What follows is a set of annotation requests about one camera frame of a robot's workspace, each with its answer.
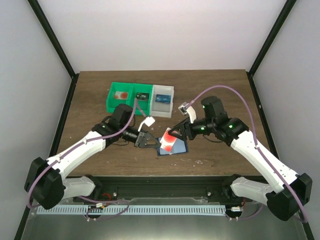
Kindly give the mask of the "navy blue card holder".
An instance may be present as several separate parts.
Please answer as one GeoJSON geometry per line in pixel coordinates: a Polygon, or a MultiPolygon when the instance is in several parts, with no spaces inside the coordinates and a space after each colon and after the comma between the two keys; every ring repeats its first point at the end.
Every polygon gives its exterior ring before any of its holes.
{"type": "Polygon", "coordinates": [[[184,154],[184,153],[188,153],[189,149],[188,149],[188,145],[186,141],[182,141],[180,139],[177,139],[174,143],[174,145],[172,146],[171,151],[166,151],[163,148],[158,147],[156,149],[157,155],[158,156],[168,156],[168,155],[177,155],[177,154],[184,154]]]}

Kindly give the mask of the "red white card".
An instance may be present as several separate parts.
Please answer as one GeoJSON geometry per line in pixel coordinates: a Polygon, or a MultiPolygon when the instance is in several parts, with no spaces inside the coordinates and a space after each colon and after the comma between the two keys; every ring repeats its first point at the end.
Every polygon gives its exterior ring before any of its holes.
{"type": "Polygon", "coordinates": [[[171,128],[167,128],[163,134],[163,136],[160,139],[161,146],[160,148],[168,153],[172,153],[173,151],[173,146],[175,142],[177,141],[177,138],[175,136],[172,136],[169,134],[169,131],[171,128]]]}

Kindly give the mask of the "red white card carried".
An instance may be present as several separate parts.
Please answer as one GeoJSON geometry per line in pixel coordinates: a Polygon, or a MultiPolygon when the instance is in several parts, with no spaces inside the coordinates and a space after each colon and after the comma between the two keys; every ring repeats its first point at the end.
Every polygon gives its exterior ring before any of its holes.
{"type": "Polygon", "coordinates": [[[114,98],[117,100],[127,100],[128,92],[127,91],[116,91],[114,94],[114,98]]]}

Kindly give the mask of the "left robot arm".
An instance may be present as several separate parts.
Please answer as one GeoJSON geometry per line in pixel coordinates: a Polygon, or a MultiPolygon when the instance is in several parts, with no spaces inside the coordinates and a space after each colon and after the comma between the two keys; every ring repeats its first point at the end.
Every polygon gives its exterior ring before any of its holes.
{"type": "Polygon", "coordinates": [[[84,161],[105,150],[119,139],[133,143],[140,149],[161,147],[161,143],[148,131],[130,125],[135,117],[135,107],[119,104],[112,115],[96,124],[81,140],[66,150],[47,159],[32,161],[24,189],[27,206],[32,200],[49,210],[64,199],[93,197],[96,201],[101,184],[91,176],[68,178],[68,175],[84,161]]]}

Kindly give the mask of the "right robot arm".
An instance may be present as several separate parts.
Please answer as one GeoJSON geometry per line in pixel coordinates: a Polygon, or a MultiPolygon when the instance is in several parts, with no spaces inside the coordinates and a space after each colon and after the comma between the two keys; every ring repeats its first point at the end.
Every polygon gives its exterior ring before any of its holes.
{"type": "Polygon", "coordinates": [[[261,203],[282,221],[287,221],[298,211],[302,221],[307,221],[304,206],[309,202],[312,179],[306,173],[298,174],[255,137],[239,118],[230,118],[222,101],[216,96],[209,96],[201,101],[204,118],[198,119],[196,111],[186,102],[179,110],[187,118],[173,127],[169,135],[182,141],[194,140],[198,135],[213,134],[242,155],[266,180],[266,183],[249,180],[234,174],[224,182],[224,195],[229,198],[245,198],[261,203]]]}

